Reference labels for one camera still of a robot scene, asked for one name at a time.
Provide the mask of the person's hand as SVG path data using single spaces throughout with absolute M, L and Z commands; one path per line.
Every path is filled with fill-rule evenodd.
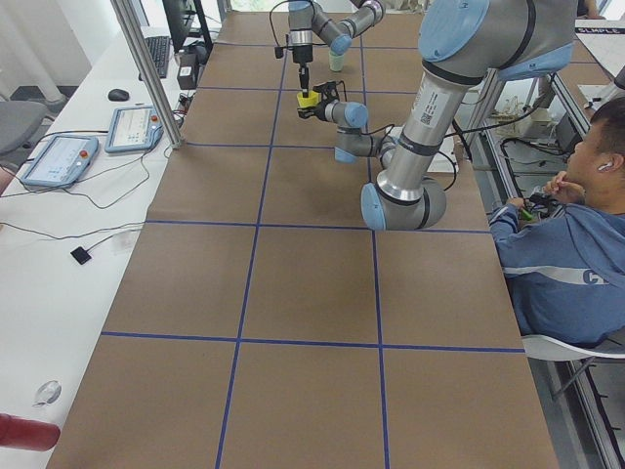
M 507 205 L 513 206 L 516 210 L 525 210 L 525 200 L 523 197 L 510 197 L 506 201 Z

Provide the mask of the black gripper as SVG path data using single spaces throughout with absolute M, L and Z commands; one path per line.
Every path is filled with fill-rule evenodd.
M 311 44 L 305 45 L 275 45 L 273 47 L 274 56 L 277 59 L 282 59 L 286 51 L 291 53 L 292 62 L 294 64 L 309 64 L 313 61 L 313 46 Z
M 340 101 L 338 87 L 345 86 L 345 82 L 327 81 L 314 85 L 310 90 L 310 72 L 306 63 L 299 64 L 298 77 L 303 97 L 308 97 L 310 95 L 310 91 L 317 92 L 321 97 L 320 103 L 314 108 L 308 108 L 303 110 L 298 110 L 297 108 L 299 117 L 307 119 L 315 116 L 320 120 L 326 120 L 325 109 L 329 105 Z

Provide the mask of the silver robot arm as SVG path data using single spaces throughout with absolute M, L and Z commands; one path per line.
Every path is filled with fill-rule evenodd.
M 374 231 L 420 230 L 446 208 L 443 188 L 427 176 L 467 91 L 489 69 L 502 81 L 539 77 L 564 68 L 572 57 L 574 1 L 436 1 L 425 14 L 418 49 L 423 77 L 397 139 L 368 138 L 365 106 L 320 99 L 310 87 L 308 65 L 319 38 L 341 56 L 354 38 L 379 23 L 379 1 L 358 1 L 348 18 L 334 22 L 314 1 L 289 7 L 286 49 L 299 67 L 298 112 L 338 127 L 337 159 L 379 155 L 383 170 L 362 188 L 362 218 Z
M 274 39 L 274 55 L 281 59 L 285 51 L 290 51 L 292 61 L 298 66 L 298 76 L 303 99 L 312 96 L 309 64 L 313 61 L 313 40 L 320 39 L 335 55 L 344 55 L 352 46 L 353 40 L 379 23 L 385 16 L 386 8 L 382 1 L 352 1 L 356 7 L 347 18 L 334 21 L 316 1 L 280 1 L 278 6 L 288 7 L 288 27 L 284 43 L 280 43 L 272 21 L 270 27 Z

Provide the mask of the person's raised hand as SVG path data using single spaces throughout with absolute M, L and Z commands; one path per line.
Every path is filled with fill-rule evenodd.
M 560 203 L 583 204 L 585 190 L 579 184 L 570 182 L 565 171 L 559 172 L 543 187 L 543 192 Z

